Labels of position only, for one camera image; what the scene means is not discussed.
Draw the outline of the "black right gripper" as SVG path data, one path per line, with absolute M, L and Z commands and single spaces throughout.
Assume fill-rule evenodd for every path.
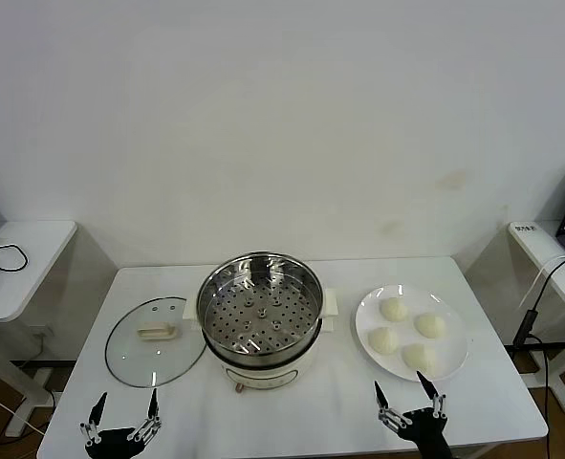
M 394 433 L 399 433 L 400 438 L 414 443 L 423 459 L 451 459 L 452 452 L 444 436 L 446 394 L 440 393 L 420 371 L 417 376 L 431 406 L 401 414 L 388 403 L 379 383 L 374 382 L 378 419 Z

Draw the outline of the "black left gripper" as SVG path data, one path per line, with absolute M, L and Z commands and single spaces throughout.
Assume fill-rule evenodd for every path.
M 86 453 L 92 459 L 134 458 L 145 450 L 144 441 L 151 441 L 162 426 L 157 389 L 153 389 L 146 418 L 138 427 L 106 429 L 98 433 L 107 395 L 107 392 L 101 394 L 88 421 L 79 425 L 86 442 L 92 443 L 85 446 Z

